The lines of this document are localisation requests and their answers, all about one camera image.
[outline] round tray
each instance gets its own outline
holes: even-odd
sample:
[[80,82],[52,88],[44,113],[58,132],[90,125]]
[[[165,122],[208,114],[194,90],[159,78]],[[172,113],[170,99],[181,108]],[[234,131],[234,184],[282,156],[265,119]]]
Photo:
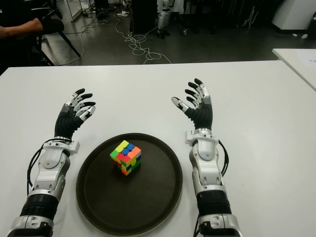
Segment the round tray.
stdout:
[[[123,140],[142,150],[142,163],[125,176],[110,153]],[[77,179],[77,201],[86,219],[114,236],[146,233],[176,207],[182,191],[182,169],[175,153],[161,140],[140,133],[123,134],[102,143],[83,163]]]

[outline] white desk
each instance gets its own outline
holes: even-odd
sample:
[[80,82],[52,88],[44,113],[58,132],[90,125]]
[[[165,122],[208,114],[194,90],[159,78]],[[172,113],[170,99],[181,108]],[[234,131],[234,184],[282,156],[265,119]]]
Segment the white desk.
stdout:
[[273,53],[316,91],[316,49],[275,48]]
[[224,179],[244,236],[313,236],[316,93],[281,61],[9,69],[0,77],[0,236],[6,236],[25,202],[30,158],[52,137],[64,101],[85,87],[94,93],[97,109],[74,136],[81,147],[71,157],[58,211],[65,216],[56,233],[104,236],[80,215],[76,176],[103,141],[141,132],[168,144],[184,175],[175,213],[145,236],[191,237],[198,209],[184,134],[193,125],[171,97],[184,99],[184,89],[194,78],[203,80],[212,95],[213,134],[230,155]]

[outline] white wire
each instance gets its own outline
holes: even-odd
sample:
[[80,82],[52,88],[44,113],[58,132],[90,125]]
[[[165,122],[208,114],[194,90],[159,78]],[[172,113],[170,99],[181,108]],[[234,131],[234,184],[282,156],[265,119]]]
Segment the white wire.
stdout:
[[122,36],[125,38],[125,41],[124,41],[124,42],[129,42],[129,41],[132,42],[132,43],[130,43],[128,46],[129,46],[131,49],[133,49],[133,51],[132,51],[133,55],[135,55],[135,56],[141,56],[141,55],[146,54],[146,61],[145,61],[143,64],[146,64],[147,61],[159,60],[159,59],[161,59],[162,57],[165,57],[165,58],[168,60],[168,62],[169,62],[170,64],[172,64],[172,63],[170,62],[170,60],[169,60],[165,55],[163,55],[163,54],[161,54],[161,53],[150,52],[149,47],[148,47],[148,48],[142,48],[142,46],[141,46],[141,43],[143,43],[143,42],[145,42],[145,41],[147,40],[146,35],[148,35],[151,31],[155,30],[157,27],[155,27],[155,28],[153,28],[152,30],[148,31],[145,35],[135,35],[135,36],[133,36],[133,37],[126,37],[126,36],[124,36],[124,33],[123,33],[123,32],[120,32],[120,31],[118,31],[118,29],[117,29],[117,25],[118,25],[119,22],[117,22],[117,23],[115,24],[115,30],[116,30],[118,33],[121,33],[121,34],[122,34]]
[[[149,47],[142,48],[142,46],[141,46],[141,43],[144,43],[147,40],[146,36],[150,32],[154,31],[157,27],[155,27],[152,30],[148,31],[145,35],[135,35],[135,36],[131,36],[131,37],[126,37],[123,32],[120,32],[117,29],[117,25],[118,25],[118,23],[121,22],[121,20],[118,19],[115,14],[110,14],[109,16],[112,16],[112,18],[116,18],[117,23],[115,24],[115,30],[116,30],[116,32],[122,34],[122,36],[125,38],[124,42],[129,42],[129,41],[131,42],[128,46],[133,50],[132,54],[135,55],[135,56],[142,56],[142,55],[146,54],[146,60],[143,63],[144,65],[146,64],[147,61],[159,60],[162,57],[167,59],[167,61],[170,64],[172,64],[171,61],[164,54],[156,53],[156,52],[150,52],[150,48]],[[79,57],[79,58],[77,58],[75,60],[72,60],[72,61],[70,61],[68,63],[60,64],[59,66],[64,66],[64,65],[71,64],[71,63],[81,59],[84,56],[84,43],[83,43],[83,38],[82,38],[82,34],[83,33],[90,33],[90,32],[92,32],[91,28],[94,28],[96,26],[96,24],[98,24],[98,25],[114,25],[114,24],[108,24],[109,17],[105,18],[103,21],[95,21],[95,20],[96,20],[96,18],[94,20],[92,20],[89,24],[84,25],[84,26],[81,27],[81,34],[80,34],[81,43],[82,43],[82,55],[81,55],[81,57]]]

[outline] robotic finger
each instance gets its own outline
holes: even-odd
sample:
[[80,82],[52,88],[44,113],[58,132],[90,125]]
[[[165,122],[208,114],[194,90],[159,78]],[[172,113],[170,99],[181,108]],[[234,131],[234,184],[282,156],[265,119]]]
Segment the robotic finger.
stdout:
[[180,100],[177,97],[172,97],[171,101],[174,103],[175,106],[177,106],[180,110],[182,110],[184,113],[191,109],[186,103],[184,103],[182,100]]
[[87,106],[94,106],[95,102],[80,102],[76,105],[76,107],[74,108],[74,113],[76,114],[80,109],[82,109],[83,107],[87,107]]
[[199,79],[197,79],[197,78],[195,78],[195,83],[196,84],[198,84],[198,87],[200,88],[200,90],[201,90],[201,93],[202,93],[202,98],[203,99],[210,99],[211,97],[210,97],[210,94],[209,94],[209,92],[208,92],[208,89],[207,89],[207,87],[206,87],[206,85],[202,82],[202,81],[200,81]]
[[195,93],[194,91],[191,91],[191,90],[188,90],[188,89],[186,89],[185,92],[187,94],[193,96],[196,99],[198,104],[200,104],[202,102],[202,99],[201,99],[201,97],[200,97],[200,95],[198,93]]
[[87,98],[91,98],[92,94],[85,94],[85,95],[79,95],[75,98],[75,101],[73,102],[73,108],[81,101]]
[[194,108],[197,109],[199,107],[199,104],[197,103],[197,101],[193,99],[192,97],[187,96],[187,101],[191,102],[194,105]]
[[79,110],[76,113],[76,117],[79,117],[82,121],[87,120],[87,118],[89,118],[91,115],[93,115],[95,111],[95,107],[94,106],[90,106],[89,108],[82,108],[81,110]]
[[75,99],[82,93],[85,92],[85,89],[80,89],[80,90],[77,90],[75,93],[73,93],[65,102],[65,106],[66,107],[70,107],[70,106],[73,106],[74,104],[74,101]]

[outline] robot leg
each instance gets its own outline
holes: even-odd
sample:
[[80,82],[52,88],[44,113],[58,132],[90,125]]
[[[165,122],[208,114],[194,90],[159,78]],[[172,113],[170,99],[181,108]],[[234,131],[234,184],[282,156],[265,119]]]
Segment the robot leg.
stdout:
[[164,38],[162,35],[162,31],[167,23],[168,12],[170,12],[169,8],[169,0],[162,1],[162,12],[158,15],[158,33],[157,36],[160,38]]
[[166,36],[169,36],[169,35],[170,35],[170,33],[166,30],[166,28],[167,28],[168,25],[169,25],[169,21],[170,21],[170,18],[171,18],[172,9],[173,9],[173,7],[174,7],[174,2],[175,2],[175,0],[170,0],[170,4],[169,4],[169,9],[170,9],[170,10],[168,11],[167,20],[166,20],[166,25],[165,25],[165,27],[164,27],[164,32],[163,32],[163,34],[166,35]]

